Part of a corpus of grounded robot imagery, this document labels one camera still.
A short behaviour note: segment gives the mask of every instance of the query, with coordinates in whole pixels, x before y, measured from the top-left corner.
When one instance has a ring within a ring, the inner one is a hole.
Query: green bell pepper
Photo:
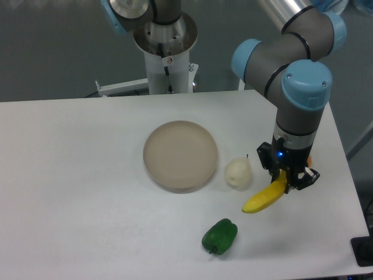
[[[238,228],[229,219],[218,221],[202,238],[202,246],[215,255],[224,254],[233,244]]]

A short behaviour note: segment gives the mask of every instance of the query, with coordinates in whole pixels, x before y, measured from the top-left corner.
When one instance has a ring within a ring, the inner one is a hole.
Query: beige plate
[[[143,151],[147,171],[174,191],[207,183],[217,165],[217,146],[207,130],[189,121],[161,125],[150,134]]]

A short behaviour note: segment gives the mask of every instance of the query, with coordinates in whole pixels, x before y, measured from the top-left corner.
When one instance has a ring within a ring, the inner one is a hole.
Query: white bracket
[[[189,81],[188,81],[188,93],[193,92],[194,78],[198,70],[198,64],[189,63]],[[117,93],[126,93],[132,90],[147,89],[148,83],[147,79],[131,80],[124,83],[115,83],[113,85],[100,86],[98,81],[96,81],[97,92],[100,97],[114,95]]]
[[[240,79],[240,82],[238,84],[238,90],[245,90],[245,82]]]

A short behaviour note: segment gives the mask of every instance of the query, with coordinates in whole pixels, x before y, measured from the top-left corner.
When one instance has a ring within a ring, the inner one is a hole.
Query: black cable
[[[91,93],[90,95],[85,96],[84,98],[90,98],[91,96],[94,96],[96,94],[98,94],[98,90],[95,91],[95,92],[93,92],[93,93]]]
[[[158,49],[159,49],[159,53],[161,55],[161,58],[162,59],[165,58],[166,56],[164,55],[164,52],[163,52],[162,43],[158,43]],[[173,89],[173,86],[172,86],[172,83],[171,83],[170,71],[168,70],[168,66],[164,67],[164,72],[166,73],[166,78],[167,78],[167,82],[168,82],[168,92],[169,93],[174,93],[174,89]]]

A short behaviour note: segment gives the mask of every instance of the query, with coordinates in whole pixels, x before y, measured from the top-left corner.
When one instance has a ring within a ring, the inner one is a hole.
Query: yellow banana
[[[257,213],[275,203],[285,192],[286,172],[281,171],[280,176],[264,190],[253,195],[242,207],[243,213]]]

